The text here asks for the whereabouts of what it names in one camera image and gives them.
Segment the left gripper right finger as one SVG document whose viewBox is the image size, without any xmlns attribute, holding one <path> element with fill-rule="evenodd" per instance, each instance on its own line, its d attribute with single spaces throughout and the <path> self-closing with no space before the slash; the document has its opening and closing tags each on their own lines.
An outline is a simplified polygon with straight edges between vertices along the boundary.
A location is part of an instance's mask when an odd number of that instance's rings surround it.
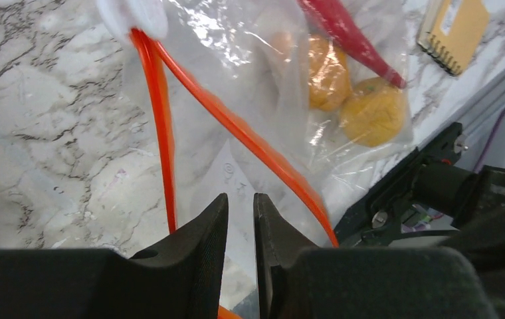
<svg viewBox="0 0 505 319">
<path fill-rule="evenodd" d="M 496 318 L 471 263 L 446 247 L 321 248 L 253 199 L 261 318 Z"/>
</svg>

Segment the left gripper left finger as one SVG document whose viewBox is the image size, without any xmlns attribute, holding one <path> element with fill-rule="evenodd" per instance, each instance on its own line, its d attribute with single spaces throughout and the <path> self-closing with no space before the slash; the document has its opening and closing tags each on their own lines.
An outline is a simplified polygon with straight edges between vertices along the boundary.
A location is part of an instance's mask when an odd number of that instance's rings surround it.
<svg viewBox="0 0 505 319">
<path fill-rule="evenodd" d="M 216 318 L 229 200 L 126 258 L 110 249 L 0 249 L 0 318 Z"/>
</svg>

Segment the clear zip top bag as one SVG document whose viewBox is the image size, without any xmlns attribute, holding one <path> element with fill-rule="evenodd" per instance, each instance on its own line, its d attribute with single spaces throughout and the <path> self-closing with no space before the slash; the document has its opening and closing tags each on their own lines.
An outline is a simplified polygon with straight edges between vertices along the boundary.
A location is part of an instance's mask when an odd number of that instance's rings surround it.
<svg viewBox="0 0 505 319">
<path fill-rule="evenodd" d="M 341 3 L 405 79 L 402 3 Z M 373 148 L 344 134 L 345 102 L 331 112 L 310 107 L 310 35 L 341 46 L 298 1 L 97 1 L 96 7 L 128 53 L 124 93 L 154 126 L 170 230 L 226 193 L 228 243 L 248 246 L 253 195 L 265 193 L 303 235 L 327 245 L 344 210 L 367 191 L 371 163 L 413 139 L 408 100 L 402 131 Z M 356 84 L 380 77 L 348 54 L 347 64 L 351 97 Z"/>
</svg>

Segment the yellow lemon fake fruit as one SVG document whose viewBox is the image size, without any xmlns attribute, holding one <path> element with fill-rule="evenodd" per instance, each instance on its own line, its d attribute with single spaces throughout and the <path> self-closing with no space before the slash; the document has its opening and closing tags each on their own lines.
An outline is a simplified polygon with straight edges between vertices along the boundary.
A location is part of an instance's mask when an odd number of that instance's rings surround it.
<svg viewBox="0 0 505 319">
<path fill-rule="evenodd" d="M 340 127 L 353 143 L 373 148 L 390 142 L 404 128 L 407 99 L 402 89 L 380 77 L 356 84 L 340 112 Z"/>
</svg>

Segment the small orange fake fruit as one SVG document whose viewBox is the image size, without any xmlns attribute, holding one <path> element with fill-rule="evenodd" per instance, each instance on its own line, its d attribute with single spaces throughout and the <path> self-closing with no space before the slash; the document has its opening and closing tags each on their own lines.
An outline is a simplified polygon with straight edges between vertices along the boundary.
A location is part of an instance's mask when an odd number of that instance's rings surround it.
<svg viewBox="0 0 505 319">
<path fill-rule="evenodd" d="M 347 54 L 327 38 L 310 35 L 308 62 L 310 107 L 336 110 L 353 94 Z"/>
</svg>

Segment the red chili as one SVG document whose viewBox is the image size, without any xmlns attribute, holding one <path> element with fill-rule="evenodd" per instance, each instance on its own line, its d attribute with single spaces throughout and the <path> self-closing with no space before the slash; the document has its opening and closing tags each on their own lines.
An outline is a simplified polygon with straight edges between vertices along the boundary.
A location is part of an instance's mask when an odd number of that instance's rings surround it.
<svg viewBox="0 0 505 319">
<path fill-rule="evenodd" d="M 298 4 L 307 18 L 325 31 L 354 60 L 394 87 L 406 87 L 405 79 L 379 55 L 341 1 L 299 0 Z"/>
</svg>

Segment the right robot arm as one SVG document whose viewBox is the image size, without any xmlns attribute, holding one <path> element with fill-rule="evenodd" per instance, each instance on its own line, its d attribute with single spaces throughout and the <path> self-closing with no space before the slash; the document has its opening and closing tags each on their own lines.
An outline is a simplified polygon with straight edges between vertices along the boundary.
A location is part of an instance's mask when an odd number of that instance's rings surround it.
<svg viewBox="0 0 505 319">
<path fill-rule="evenodd" d="M 445 163 L 424 166 L 412 184 L 413 198 L 453 218 L 460 229 L 473 219 L 505 206 L 505 168 L 483 166 L 474 173 Z"/>
</svg>

